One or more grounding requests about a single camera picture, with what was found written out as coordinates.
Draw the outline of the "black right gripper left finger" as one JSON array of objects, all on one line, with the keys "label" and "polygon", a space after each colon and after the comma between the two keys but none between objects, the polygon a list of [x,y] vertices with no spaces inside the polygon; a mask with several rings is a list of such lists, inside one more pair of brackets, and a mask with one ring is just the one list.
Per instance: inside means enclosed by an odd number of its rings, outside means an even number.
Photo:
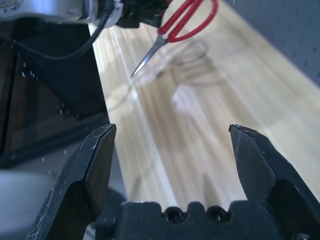
[{"label": "black right gripper left finger", "polygon": [[57,174],[28,233],[30,240],[81,240],[100,216],[111,174],[117,127],[93,130]]}]

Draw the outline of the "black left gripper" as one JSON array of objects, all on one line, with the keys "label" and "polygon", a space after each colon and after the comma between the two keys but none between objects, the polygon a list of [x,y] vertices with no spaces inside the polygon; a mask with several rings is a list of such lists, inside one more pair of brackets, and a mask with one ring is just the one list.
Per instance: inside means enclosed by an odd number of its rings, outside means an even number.
[{"label": "black left gripper", "polygon": [[139,28],[140,23],[160,28],[169,0],[121,0],[122,16],[116,25],[121,28]]}]

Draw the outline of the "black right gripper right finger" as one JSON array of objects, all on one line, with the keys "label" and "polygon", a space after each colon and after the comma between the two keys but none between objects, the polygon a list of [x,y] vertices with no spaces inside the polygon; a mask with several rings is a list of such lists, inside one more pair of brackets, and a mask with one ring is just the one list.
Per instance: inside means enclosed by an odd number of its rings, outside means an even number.
[{"label": "black right gripper right finger", "polygon": [[270,140],[251,128],[229,126],[238,177],[248,200],[263,200],[286,240],[320,238],[320,203]]}]

